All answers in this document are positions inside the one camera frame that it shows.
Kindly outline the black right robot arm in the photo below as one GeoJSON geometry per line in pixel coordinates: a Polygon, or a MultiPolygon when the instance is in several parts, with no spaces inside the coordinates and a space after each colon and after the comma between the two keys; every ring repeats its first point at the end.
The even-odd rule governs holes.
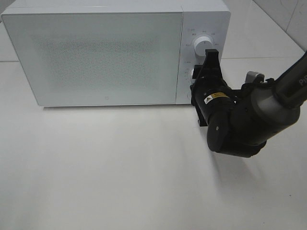
{"type": "Polygon", "coordinates": [[[249,158],[298,121],[307,99],[307,57],[277,79],[250,71],[235,90],[223,79],[218,55],[216,49],[208,49],[204,63],[194,67],[191,104],[199,125],[207,127],[211,151],[249,158]]]}

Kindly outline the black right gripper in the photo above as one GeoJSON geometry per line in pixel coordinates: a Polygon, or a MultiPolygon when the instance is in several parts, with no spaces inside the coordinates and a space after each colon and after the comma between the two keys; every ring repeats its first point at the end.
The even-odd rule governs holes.
{"type": "Polygon", "coordinates": [[[199,125],[208,127],[217,120],[230,126],[230,112],[237,97],[223,79],[217,49],[206,49],[203,65],[195,65],[191,85],[191,104],[195,107],[199,125]]]}

